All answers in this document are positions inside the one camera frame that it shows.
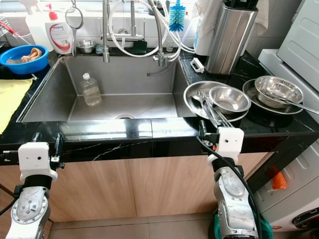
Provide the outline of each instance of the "sink basin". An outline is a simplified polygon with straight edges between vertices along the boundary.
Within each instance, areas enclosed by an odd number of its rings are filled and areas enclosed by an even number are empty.
[[[83,73],[98,81],[102,102],[86,105],[80,81]],[[20,122],[150,119],[194,116],[183,101],[187,87],[180,61],[159,67],[151,57],[64,56],[52,67]]]

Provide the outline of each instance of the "black marble countertop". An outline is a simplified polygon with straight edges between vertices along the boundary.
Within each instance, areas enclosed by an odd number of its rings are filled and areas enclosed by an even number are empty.
[[[192,58],[193,56],[189,54],[181,53],[182,65],[189,84],[209,80],[241,89],[247,80],[269,74],[247,52],[241,57],[231,76],[195,73],[190,66]],[[200,120],[198,117],[16,122],[58,56],[51,52],[48,59],[49,65],[35,74],[38,80],[33,82],[6,130],[0,136],[0,152],[16,150],[22,143],[29,142],[35,132],[41,133],[41,141],[47,141],[52,145],[57,133],[61,132],[64,136],[61,157],[63,162],[205,153],[195,139]],[[6,67],[0,68],[0,74],[2,79],[31,78],[31,76],[15,75]],[[254,190],[272,177],[265,173],[267,168],[276,166],[278,170],[282,170],[319,137],[319,124],[307,112],[294,116],[276,116],[252,105],[246,117],[234,125],[245,132],[242,153],[276,152],[265,163],[264,168],[251,177],[253,180],[250,180],[250,186]],[[208,130],[215,132],[213,127],[208,127]],[[16,158],[1,155],[0,165],[13,164],[17,164]]]

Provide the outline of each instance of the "red pump cap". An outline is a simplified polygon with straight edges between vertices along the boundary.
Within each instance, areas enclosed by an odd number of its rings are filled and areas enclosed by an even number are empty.
[[[45,5],[45,6],[49,7],[49,9],[50,9],[50,12],[49,12],[50,19],[51,20],[57,20],[58,19],[58,15],[54,11],[52,11],[51,4],[49,3],[49,4]]]

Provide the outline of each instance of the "white towel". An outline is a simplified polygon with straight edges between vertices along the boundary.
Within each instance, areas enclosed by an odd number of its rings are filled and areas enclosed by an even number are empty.
[[[198,0],[193,8],[192,17],[201,16],[198,38],[203,38],[214,30],[222,0]],[[258,14],[255,19],[257,34],[261,36],[268,28],[269,0],[259,0]]]

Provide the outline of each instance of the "stainless steel knife block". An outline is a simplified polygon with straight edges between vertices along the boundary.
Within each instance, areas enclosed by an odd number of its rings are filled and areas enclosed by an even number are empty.
[[[230,8],[221,3],[206,71],[212,74],[232,74],[253,27],[258,10]]]

